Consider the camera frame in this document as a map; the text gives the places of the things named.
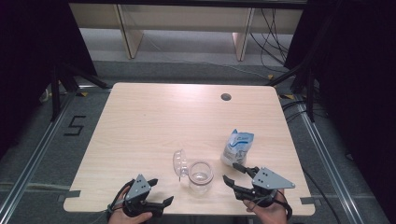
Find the black cable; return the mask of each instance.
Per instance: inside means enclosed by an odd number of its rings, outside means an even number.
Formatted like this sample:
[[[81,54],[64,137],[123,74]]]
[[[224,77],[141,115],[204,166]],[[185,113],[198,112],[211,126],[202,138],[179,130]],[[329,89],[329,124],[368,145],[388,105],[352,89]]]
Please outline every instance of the black cable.
[[[259,47],[262,49],[262,51],[264,50],[268,55],[270,55],[272,58],[274,58],[277,62],[279,62],[280,64],[284,64],[284,62],[282,62],[281,60],[279,60],[274,54],[272,54],[270,51],[268,51],[267,49],[264,48],[264,46],[262,46],[254,37],[254,35],[252,33],[250,33],[250,36],[253,38],[254,42],[256,42],[257,45],[259,45]]]
[[[121,208],[124,208],[124,207],[121,206],[121,207],[118,207],[118,208],[114,208],[114,209],[113,209],[113,212],[116,211],[116,210],[119,210],[119,209],[121,209]]]
[[[282,59],[285,61],[285,60],[286,60],[286,56],[284,55],[284,51],[282,50],[282,48],[283,48],[283,49],[286,49],[287,51],[289,51],[289,50],[288,50],[286,47],[284,47],[282,44],[280,44],[280,42],[279,42],[279,40],[278,40],[278,38],[277,38],[275,15],[276,15],[276,10],[273,9],[273,21],[272,21],[271,26],[270,26],[270,24],[269,24],[267,18],[265,17],[264,11],[262,10],[262,16],[263,16],[263,18],[264,18],[264,20],[265,20],[265,23],[267,24],[267,27],[268,27],[268,29],[269,29],[269,34],[271,34],[271,36],[273,37],[273,39],[274,39],[275,42],[277,43],[278,48],[274,47],[274,46],[271,45],[269,42],[268,42],[268,43],[269,43],[271,46],[273,46],[275,49],[278,49],[278,50],[279,50],[279,52],[280,52],[280,54],[281,54],[281,56],[282,56]]]
[[[305,113],[305,112],[306,112],[306,110],[304,110],[304,111],[299,111],[299,112],[297,112],[297,113],[295,113],[295,114],[292,114],[292,115],[288,116],[288,117],[286,118],[286,122],[287,122],[287,123],[291,122],[292,120],[296,119],[299,115],[301,115],[301,114],[303,114],[303,113]]]
[[[265,45],[268,43],[268,44],[270,44],[271,46],[273,46],[271,43],[269,43],[268,42],[268,38],[270,37],[270,33],[268,32],[268,34],[267,34],[267,37],[264,37],[264,34],[262,34],[262,38],[265,40],[264,41],[264,43],[262,44],[262,47],[264,48],[265,47]]]
[[[291,206],[289,205],[288,200],[286,199],[285,195],[284,195],[282,192],[280,192],[279,190],[277,190],[276,192],[279,193],[280,195],[282,195],[282,197],[283,197],[283,199],[285,200],[285,202],[281,202],[281,201],[279,201],[279,200],[277,200],[277,199],[275,199],[275,198],[272,199],[272,202],[282,205],[282,206],[288,211],[287,214],[286,214],[286,219],[289,220],[289,219],[291,218],[291,216],[292,216],[293,210],[291,209]],[[249,209],[250,209],[251,211],[253,211],[253,209],[254,209],[259,203],[261,203],[261,202],[264,201],[264,200],[268,200],[268,198],[266,198],[266,197],[261,197],[261,198],[257,198],[256,200],[253,200],[253,201],[257,201],[257,202],[254,203],[253,207],[252,207],[252,208],[249,208]]]
[[[282,74],[286,73],[284,71],[279,71],[279,70],[276,70],[276,69],[273,69],[273,68],[270,68],[270,67],[266,66],[263,61],[262,61],[262,66],[264,68],[270,70],[270,71],[279,72],[279,73],[282,73]]]
[[[270,35],[270,34],[267,34],[267,37],[265,37],[264,34],[262,34],[262,38],[266,41],[267,44],[269,44],[269,45],[270,45],[271,47],[273,47],[274,49],[280,49],[279,47],[277,47],[277,46],[271,44],[271,43],[268,41],[269,35]]]
[[[282,105],[282,110],[283,110],[283,111],[286,111],[288,108],[290,108],[290,107],[292,107],[292,106],[294,106],[294,105],[297,105],[297,104],[304,104],[304,103],[305,103],[305,100],[293,101],[293,102],[291,102],[291,103]]]
[[[318,186],[317,182],[314,180],[314,178],[305,170],[304,167],[303,168],[303,172],[306,174],[306,176],[308,176],[308,178],[312,181],[312,183],[315,185],[315,187],[318,189],[318,191],[320,192],[320,194],[322,195],[324,201],[326,201],[327,205],[329,205],[330,209],[332,210],[332,214],[334,215],[335,219],[337,220],[337,223],[341,223],[340,218],[337,216],[337,214],[335,213],[334,208],[332,207],[332,204],[329,202],[329,200],[327,199],[326,195],[323,193],[323,191],[321,190],[321,188]]]
[[[119,199],[120,195],[122,194],[122,192],[123,192],[126,188],[132,186],[133,183],[134,183],[134,179],[131,180],[131,181],[129,181],[128,183],[126,183],[126,184],[120,189],[120,191],[117,193],[117,196],[114,198],[113,203],[111,203],[111,204],[108,205],[108,207],[107,207],[107,212],[108,212],[108,213],[112,214],[112,213],[116,210],[116,209],[113,209],[113,207],[115,206],[115,204],[116,204],[117,200]]]

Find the wire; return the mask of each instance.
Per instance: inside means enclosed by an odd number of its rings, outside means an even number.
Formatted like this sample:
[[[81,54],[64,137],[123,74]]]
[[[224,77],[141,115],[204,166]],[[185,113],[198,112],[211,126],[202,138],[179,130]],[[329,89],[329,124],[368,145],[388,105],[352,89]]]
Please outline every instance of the wire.
[[[288,50],[286,47],[284,47],[282,44],[280,44],[279,39],[277,38],[277,31],[276,31],[276,9],[274,8],[274,9],[272,10],[272,12],[273,12],[273,13],[272,13],[272,19],[273,19],[273,20],[272,20],[272,22],[271,22],[271,25],[269,24],[267,18],[265,17],[265,14],[264,14],[263,9],[261,10],[261,12],[262,12],[262,16],[263,16],[263,18],[264,18],[264,20],[265,20],[265,23],[267,24],[268,30],[269,30],[269,33],[268,33],[267,37],[265,38],[265,37],[263,36],[263,34],[262,34],[262,37],[265,39],[265,43],[268,43],[268,44],[269,44],[270,46],[272,46],[273,48],[279,50],[279,53],[280,53],[280,55],[281,55],[283,61],[285,62],[285,61],[286,61],[285,53],[288,53],[289,50]],[[271,35],[271,36],[273,37],[273,39],[275,40],[275,42],[276,42],[276,44],[278,45],[278,47],[275,47],[274,45],[272,45],[271,43],[268,42],[268,37],[269,37],[269,35]]]
[[[338,215],[335,213],[334,208],[332,207],[332,204],[329,202],[329,200],[327,199],[326,195],[323,193],[323,191],[321,190],[321,188],[318,186],[317,182],[314,180],[314,178],[305,170],[304,167],[303,168],[303,172],[306,174],[306,176],[308,176],[308,178],[312,181],[312,183],[315,185],[315,187],[318,189],[318,191],[320,192],[320,194],[322,195],[324,201],[326,201],[327,205],[329,205],[330,209],[332,210],[332,214],[334,215],[335,219],[337,220],[337,223],[341,223],[340,218],[338,217]]]
[[[115,204],[117,203],[118,198],[120,197],[120,195],[122,194],[122,192],[128,188],[131,187],[132,184],[134,183],[134,180],[129,181],[128,183],[126,183],[121,189],[120,191],[117,193],[117,196],[114,198],[113,203],[109,204],[107,207],[107,212],[112,213],[114,212],[116,209],[114,209],[113,207],[115,206]]]
[[[282,110],[285,112],[288,108],[297,105],[297,104],[305,104],[305,100],[301,100],[301,101],[293,101],[291,103],[282,105]]]
[[[295,114],[292,114],[292,115],[288,116],[288,117],[286,118],[286,122],[287,122],[287,123],[291,122],[292,120],[296,119],[299,115],[302,115],[302,114],[305,113],[305,112],[306,112],[306,110],[304,110],[304,111],[299,111],[299,112],[297,112],[297,113],[295,113]]]
[[[116,211],[116,210],[119,210],[121,208],[124,208],[124,206],[121,206],[121,207],[118,207],[118,208],[113,208],[113,212]]]
[[[254,37],[254,35],[252,34],[252,33],[250,33],[250,36],[253,38],[253,40],[256,42],[256,44],[257,45],[259,45],[259,47],[262,49],[262,51],[264,50],[268,55],[270,55],[272,58],[274,58],[278,63],[280,63],[280,64],[284,64],[282,61],[280,61],[274,54],[272,54],[270,51],[268,51],[267,49],[265,49],[264,48],[264,45],[265,45],[265,43],[263,44],[263,45],[261,45],[257,40],[256,40],[256,38]]]
[[[286,199],[285,195],[282,192],[280,192],[279,190],[277,190],[277,192],[280,193],[280,195],[282,195],[283,199],[285,200],[285,203],[287,203],[288,200]]]
[[[264,201],[264,200],[266,200],[265,197],[260,197],[260,198],[257,198],[257,199],[252,200],[253,202],[254,202],[254,201],[257,201],[257,202],[254,203],[253,207],[252,207],[252,208],[249,208],[249,209],[250,209],[251,211],[253,211],[253,209],[254,209],[259,203],[261,203],[261,202]]]
[[[274,72],[286,73],[286,72],[282,72],[282,71],[279,71],[279,70],[275,70],[275,69],[272,69],[272,68],[266,66],[266,65],[264,64],[263,61],[262,61],[262,66],[263,66],[264,68],[266,68],[266,69],[268,69],[268,70],[271,70],[271,71],[274,71]]]

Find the gray floor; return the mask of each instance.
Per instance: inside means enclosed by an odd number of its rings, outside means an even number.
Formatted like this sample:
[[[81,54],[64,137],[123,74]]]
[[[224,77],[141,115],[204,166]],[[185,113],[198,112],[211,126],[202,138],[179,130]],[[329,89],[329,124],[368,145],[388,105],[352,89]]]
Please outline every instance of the gray floor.
[[[81,32],[99,77],[108,84],[129,81],[263,85],[268,81],[268,75],[277,77],[282,74],[262,66],[261,51],[251,38],[247,43],[245,60],[237,62],[231,34],[146,31],[136,58],[127,60],[119,31],[82,29]],[[285,47],[289,45],[291,38],[291,35],[279,36]],[[272,52],[281,59],[276,49],[272,49]],[[264,55],[263,61],[270,69],[286,71],[268,55]],[[89,88],[91,83],[85,80],[78,82],[88,95],[62,96],[63,102],[70,100],[70,103],[8,223],[106,223],[103,213],[67,213],[63,210],[63,203],[59,201],[59,196],[66,194],[73,181],[109,95],[109,91]],[[281,95],[290,94],[291,82],[292,78],[279,84],[276,87],[277,92]],[[280,102],[284,105],[292,100],[280,99]],[[348,212],[345,211],[305,126],[304,117],[297,116],[291,119],[298,112],[297,106],[285,111],[285,118],[290,121],[294,145],[302,166],[324,192],[330,204],[326,203],[319,189],[307,176],[308,187],[316,200],[316,213],[312,217],[293,217],[290,223],[336,223],[331,207],[341,223],[350,223]],[[353,161],[345,157],[347,149],[326,117],[326,111],[319,104],[315,104],[315,113],[315,124],[323,142],[364,223],[389,223],[358,168]],[[8,196],[13,184],[18,181],[25,165],[39,146],[50,125],[50,116],[49,100],[36,109],[19,137],[19,143],[0,161],[2,201]],[[76,131],[68,127],[74,116],[86,116],[84,119],[76,120],[76,124],[81,124],[84,128],[78,136],[65,136],[65,133]],[[254,217],[250,218],[253,218],[254,223],[260,223]],[[225,224],[246,221],[244,217],[164,216],[151,220],[150,223]]]

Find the light wood surface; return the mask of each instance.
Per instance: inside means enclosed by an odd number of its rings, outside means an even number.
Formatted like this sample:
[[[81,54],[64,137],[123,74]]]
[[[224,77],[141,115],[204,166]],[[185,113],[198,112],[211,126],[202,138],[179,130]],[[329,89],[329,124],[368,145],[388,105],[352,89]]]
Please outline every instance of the light wood surface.
[[[223,101],[223,93],[232,99]],[[165,214],[251,215],[222,180],[227,175],[251,188],[248,175],[220,160],[233,129],[255,134],[246,166],[265,166],[295,183],[285,191],[293,214],[313,215],[314,205],[300,201],[311,195],[275,89],[194,84],[116,84],[70,189],[81,190],[80,196],[66,199],[64,209],[105,210],[126,182],[142,174],[159,179],[149,202],[175,196]],[[189,164],[204,160],[214,169],[212,189],[204,195],[174,172],[173,154],[182,148]]]

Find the clear glass mug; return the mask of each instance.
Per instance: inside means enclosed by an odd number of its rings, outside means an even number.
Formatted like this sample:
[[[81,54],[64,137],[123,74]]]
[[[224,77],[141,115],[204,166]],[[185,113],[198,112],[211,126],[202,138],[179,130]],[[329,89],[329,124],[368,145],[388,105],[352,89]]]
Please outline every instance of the clear glass mug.
[[[206,161],[195,161],[188,167],[183,149],[174,154],[174,168],[179,177],[189,176],[189,186],[194,192],[204,194],[212,187],[213,171],[210,164]]]

